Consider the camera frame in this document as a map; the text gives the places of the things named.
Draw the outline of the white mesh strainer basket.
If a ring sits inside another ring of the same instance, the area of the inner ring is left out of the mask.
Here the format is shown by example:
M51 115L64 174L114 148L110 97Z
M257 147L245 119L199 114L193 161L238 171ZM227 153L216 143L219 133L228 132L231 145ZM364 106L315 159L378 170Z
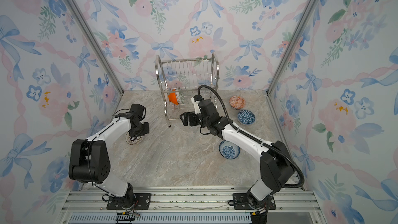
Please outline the white mesh strainer basket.
M125 141L128 145L135 145L138 144L139 142L142 141L142 139L144 138L144 136L130 136L130 133L127 132L126 136L125 136Z

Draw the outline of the orange plastic bowl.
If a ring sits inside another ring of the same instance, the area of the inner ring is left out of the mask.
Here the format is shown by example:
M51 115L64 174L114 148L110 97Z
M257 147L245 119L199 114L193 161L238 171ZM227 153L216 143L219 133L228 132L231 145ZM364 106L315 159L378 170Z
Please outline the orange plastic bowl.
M179 105L180 104L180 97L179 93L177 91L173 91L172 93L169 94L169 101L173 103L174 105Z

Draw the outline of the green patterned ceramic bowl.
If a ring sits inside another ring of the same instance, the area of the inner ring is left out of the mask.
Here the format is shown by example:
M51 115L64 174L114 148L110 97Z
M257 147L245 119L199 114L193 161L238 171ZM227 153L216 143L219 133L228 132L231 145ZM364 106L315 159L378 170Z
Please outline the green patterned ceramic bowl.
M182 92L176 92L176 99L178 104L183 104L184 103L184 94Z

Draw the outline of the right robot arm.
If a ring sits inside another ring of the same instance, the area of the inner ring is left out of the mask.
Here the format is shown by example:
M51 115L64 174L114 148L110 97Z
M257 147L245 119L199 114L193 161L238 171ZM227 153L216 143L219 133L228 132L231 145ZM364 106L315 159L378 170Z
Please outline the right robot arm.
M209 134L237 145L256 159L260 165L260 176L247 191L245 201L252 209L264 208L272 195L291 186L288 181L295 169L282 142L264 141L236 126L227 117L220 117L218 113L205 116L196 112L186 112L179 118L184 126L199 125L207 128Z

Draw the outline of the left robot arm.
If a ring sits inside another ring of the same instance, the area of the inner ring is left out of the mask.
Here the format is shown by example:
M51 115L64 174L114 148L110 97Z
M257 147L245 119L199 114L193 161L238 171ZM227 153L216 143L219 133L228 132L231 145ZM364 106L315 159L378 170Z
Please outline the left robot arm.
M149 134L149 123L131 114L121 114L96 134L72 143L68 176L80 183L91 183L108 195L108 206L132 209L138 203L133 186L112 172L108 148L123 134L138 138Z

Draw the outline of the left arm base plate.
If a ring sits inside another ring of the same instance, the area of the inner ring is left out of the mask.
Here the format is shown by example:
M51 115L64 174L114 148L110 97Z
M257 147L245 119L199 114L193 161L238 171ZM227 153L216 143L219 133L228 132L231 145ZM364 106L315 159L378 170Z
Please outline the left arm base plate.
M148 210L151 202L150 193L138 193L122 198L111 197L107 200L107 210Z

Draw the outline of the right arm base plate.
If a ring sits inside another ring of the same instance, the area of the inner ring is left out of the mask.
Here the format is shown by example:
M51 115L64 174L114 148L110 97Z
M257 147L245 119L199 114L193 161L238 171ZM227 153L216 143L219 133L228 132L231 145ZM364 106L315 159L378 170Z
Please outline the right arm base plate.
M260 201L247 193L234 193L232 194L232 200L229 200L228 204L233 206L235 210L276 210L274 196L267 196Z

